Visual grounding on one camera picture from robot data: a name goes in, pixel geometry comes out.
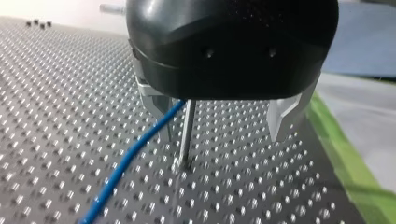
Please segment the perforated metal surface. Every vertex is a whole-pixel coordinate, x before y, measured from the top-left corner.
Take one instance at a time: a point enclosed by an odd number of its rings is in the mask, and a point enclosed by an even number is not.
[[[156,137],[97,223],[362,223],[307,121],[272,145],[266,102],[199,102],[191,171]],[[0,223],[73,223],[154,123],[125,37],[0,20]]]

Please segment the mounting hole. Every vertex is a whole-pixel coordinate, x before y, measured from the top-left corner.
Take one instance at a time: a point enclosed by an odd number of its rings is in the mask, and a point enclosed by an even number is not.
[[[268,55],[270,56],[270,58],[274,58],[276,56],[276,48],[274,47],[269,48]]]
[[[211,59],[215,53],[215,51],[210,47],[202,48],[201,52],[207,59]]]

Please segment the green floor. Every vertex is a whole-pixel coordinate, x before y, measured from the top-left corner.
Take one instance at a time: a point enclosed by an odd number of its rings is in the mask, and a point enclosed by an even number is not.
[[[349,143],[317,94],[312,97],[307,116],[349,199],[356,205],[364,220],[369,224],[396,223],[396,195],[381,189],[360,154]]]

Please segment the blue cable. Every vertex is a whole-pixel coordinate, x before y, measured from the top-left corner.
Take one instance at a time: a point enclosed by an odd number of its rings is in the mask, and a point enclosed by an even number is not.
[[[122,174],[128,168],[131,161],[143,148],[143,146],[163,127],[167,124],[179,111],[183,105],[186,104],[185,101],[179,101],[177,104],[170,109],[165,116],[161,120],[158,121],[148,132],[146,132],[133,146],[128,148],[125,156],[120,161],[120,165],[117,169],[111,174],[111,177],[108,179],[107,184],[102,188],[102,192],[99,194],[98,200],[94,201],[91,205],[90,210],[87,212],[85,217],[79,222],[79,224],[91,224],[102,211],[103,206],[106,204],[108,198],[113,193],[113,189],[119,183]]]

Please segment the black curved cover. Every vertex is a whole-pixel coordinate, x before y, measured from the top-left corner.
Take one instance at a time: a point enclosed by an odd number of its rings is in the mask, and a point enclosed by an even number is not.
[[[337,0],[128,0],[146,81],[187,99],[275,99],[317,76],[338,23]]]

